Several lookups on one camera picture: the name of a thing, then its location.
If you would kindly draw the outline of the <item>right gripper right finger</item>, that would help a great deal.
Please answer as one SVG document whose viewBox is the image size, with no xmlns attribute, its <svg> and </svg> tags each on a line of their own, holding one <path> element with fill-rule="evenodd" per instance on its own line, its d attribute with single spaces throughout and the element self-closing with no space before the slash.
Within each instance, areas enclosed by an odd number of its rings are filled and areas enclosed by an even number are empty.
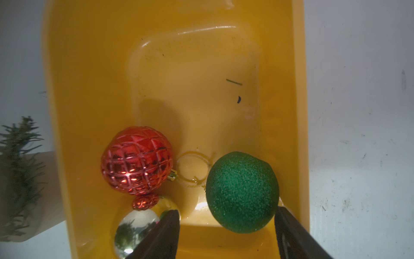
<svg viewBox="0 0 414 259">
<path fill-rule="evenodd" d="M 281 259 L 332 259 L 285 207 L 276 210 L 274 225 Z"/>
</svg>

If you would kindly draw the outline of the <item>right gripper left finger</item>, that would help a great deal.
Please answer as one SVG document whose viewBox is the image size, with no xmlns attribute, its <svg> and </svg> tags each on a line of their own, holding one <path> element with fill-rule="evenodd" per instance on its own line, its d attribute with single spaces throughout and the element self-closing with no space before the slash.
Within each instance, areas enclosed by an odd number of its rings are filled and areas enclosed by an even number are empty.
<svg viewBox="0 0 414 259">
<path fill-rule="evenodd" d="M 167 211 L 127 259 L 175 259 L 180 235 L 180 215 Z"/>
</svg>

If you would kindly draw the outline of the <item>silver shiny ball ornament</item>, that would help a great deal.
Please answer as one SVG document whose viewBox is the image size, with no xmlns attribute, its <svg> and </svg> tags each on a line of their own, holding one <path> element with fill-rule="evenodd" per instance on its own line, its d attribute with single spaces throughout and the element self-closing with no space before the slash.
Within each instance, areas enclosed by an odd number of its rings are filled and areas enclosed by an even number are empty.
<svg viewBox="0 0 414 259">
<path fill-rule="evenodd" d="M 158 203 L 146 210 L 132 209 L 120 221 L 114 235 L 114 251 L 125 259 L 141 243 L 169 210 L 178 210 L 172 199 L 161 196 Z"/>
</svg>

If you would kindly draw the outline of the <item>green glitter ball ornament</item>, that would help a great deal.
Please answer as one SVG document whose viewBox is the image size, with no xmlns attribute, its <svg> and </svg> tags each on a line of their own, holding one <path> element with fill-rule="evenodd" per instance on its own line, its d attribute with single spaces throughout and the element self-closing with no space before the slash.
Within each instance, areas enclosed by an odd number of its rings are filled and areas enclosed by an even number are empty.
<svg viewBox="0 0 414 259">
<path fill-rule="evenodd" d="M 228 153 L 213 164 L 205 193 L 216 221 L 239 234 L 264 228 L 279 203 L 279 184 L 272 167 L 243 152 Z"/>
</svg>

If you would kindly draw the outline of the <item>red faceted ball ornament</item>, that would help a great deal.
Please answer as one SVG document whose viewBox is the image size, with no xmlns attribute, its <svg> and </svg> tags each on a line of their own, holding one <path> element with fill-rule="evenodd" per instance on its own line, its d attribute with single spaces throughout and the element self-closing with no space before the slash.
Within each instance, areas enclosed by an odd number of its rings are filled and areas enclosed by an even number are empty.
<svg viewBox="0 0 414 259">
<path fill-rule="evenodd" d="M 154 128 L 126 128 L 116 134 L 103 152 L 102 176 L 114 190 L 135 197 L 134 210 L 151 209 L 160 200 L 154 191 L 177 177 L 172 150 L 165 135 Z"/>
</svg>

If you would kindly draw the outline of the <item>small green christmas tree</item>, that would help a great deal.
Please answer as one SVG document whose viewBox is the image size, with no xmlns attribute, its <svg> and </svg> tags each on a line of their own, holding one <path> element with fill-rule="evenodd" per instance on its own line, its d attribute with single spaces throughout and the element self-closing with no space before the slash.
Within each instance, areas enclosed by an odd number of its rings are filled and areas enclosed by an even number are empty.
<svg viewBox="0 0 414 259">
<path fill-rule="evenodd" d="M 22 117 L 19 124 L 3 126 L 1 133 L 1 241 L 10 242 L 26 234 L 30 218 L 42 197 L 44 164 L 38 161 L 39 148 L 32 144 L 41 141 L 34 120 Z"/>
</svg>

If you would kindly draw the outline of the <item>yellow plastic tray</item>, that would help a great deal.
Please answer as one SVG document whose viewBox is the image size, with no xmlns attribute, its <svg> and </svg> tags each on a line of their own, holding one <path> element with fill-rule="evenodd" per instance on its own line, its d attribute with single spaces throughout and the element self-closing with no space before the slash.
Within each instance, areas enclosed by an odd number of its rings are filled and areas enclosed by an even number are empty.
<svg viewBox="0 0 414 259">
<path fill-rule="evenodd" d="M 180 172 L 159 194 L 181 213 L 179 259 L 277 259 L 273 222 L 222 228 L 207 206 L 210 166 L 240 151 L 271 165 L 281 203 L 308 228 L 303 1 L 47 1 L 43 58 L 74 259 L 113 259 L 132 196 L 100 158 L 130 126 L 172 144 Z"/>
</svg>

